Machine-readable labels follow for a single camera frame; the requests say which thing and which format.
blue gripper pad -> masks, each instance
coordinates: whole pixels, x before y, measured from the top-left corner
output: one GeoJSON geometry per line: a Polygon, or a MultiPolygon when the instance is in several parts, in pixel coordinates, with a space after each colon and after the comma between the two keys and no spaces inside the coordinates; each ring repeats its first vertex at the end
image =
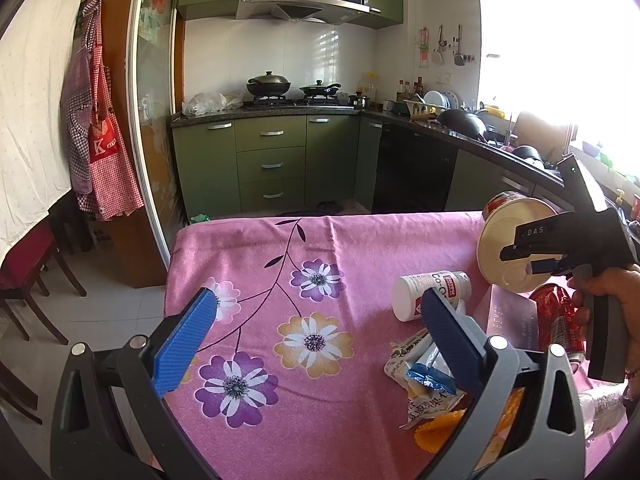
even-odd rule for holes
{"type": "Polygon", "coordinates": [[[469,316],[458,314],[431,287],[422,295],[422,321],[453,374],[456,387],[479,399],[484,390],[482,370],[486,335],[469,316]]]}
{"type": "Polygon", "coordinates": [[[151,382],[161,399],[180,385],[193,356],[213,325],[217,311],[216,295],[208,288],[201,288],[180,323],[160,347],[154,359],[151,382]]]}

pot lid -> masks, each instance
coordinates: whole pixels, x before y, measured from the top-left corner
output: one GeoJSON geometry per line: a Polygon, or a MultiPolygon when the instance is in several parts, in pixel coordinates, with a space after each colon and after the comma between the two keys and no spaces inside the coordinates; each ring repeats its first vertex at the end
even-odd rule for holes
{"type": "Polygon", "coordinates": [[[248,83],[288,83],[287,78],[283,75],[273,75],[269,70],[265,75],[259,75],[258,77],[252,77],[247,81],[248,83]]]}
{"type": "Polygon", "coordinates": [[[317,89],[322,89],[323,90],[325,88],[340,88],[340,85],[338,83],[334,83],[332,85],[323,85],[321,79],[316,79],[316,84],[315,85],[307,85],[307,86],[301,86],[300,87],[301,90],[313,89],[313,88],[317,88],[317,89]]]}

orange snack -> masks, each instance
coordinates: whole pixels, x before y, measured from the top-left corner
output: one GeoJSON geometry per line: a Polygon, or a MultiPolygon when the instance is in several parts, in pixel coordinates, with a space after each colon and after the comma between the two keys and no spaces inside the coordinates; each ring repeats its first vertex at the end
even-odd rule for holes
{"type": "MultiPolygon", "coordinates": [[[[494,436],[511,427],[516,413],[518,413],[523,394],[524,388],[518,388],[511,392],[498,422],[498,427],[495,428],[494,436]]],[[[466,410],[449,412],[418,426],[414,434],[415,443],[430,453],[439,452],[465,413],[466,410]]]]}

apron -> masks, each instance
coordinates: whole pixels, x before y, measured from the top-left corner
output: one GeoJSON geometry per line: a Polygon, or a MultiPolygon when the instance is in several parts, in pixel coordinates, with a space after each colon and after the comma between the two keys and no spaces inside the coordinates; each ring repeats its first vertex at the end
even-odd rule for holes
{"type": "Polygon", "coordinates": [[[88,192],[85,191],[88,186],[74,189],[80,209],[96,213],[98,220],[106,221],[129,215],[144,203],[113,111],[108,69],[102,62],[102,1],[91,1],[82,12],[90,20],[76,57],[78,65],[84,66],[84,59],[88,62],[91,101],[88,108],[78,108],[79,102],[86,103],[86,94],[81,92],[81,98],[69,107],[75,119],[70,135],[81,165],[86,163],[91,187],[88,192]]]}

black dishwasher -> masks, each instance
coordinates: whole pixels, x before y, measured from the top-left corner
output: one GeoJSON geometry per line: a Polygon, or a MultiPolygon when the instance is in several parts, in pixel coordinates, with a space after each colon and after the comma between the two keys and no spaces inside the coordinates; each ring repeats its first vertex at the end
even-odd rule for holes
{"type": "Polygon", "coordinates": [[[372,212],[444,211],[457,153],[431,134],[384,124],[372,212]]]}

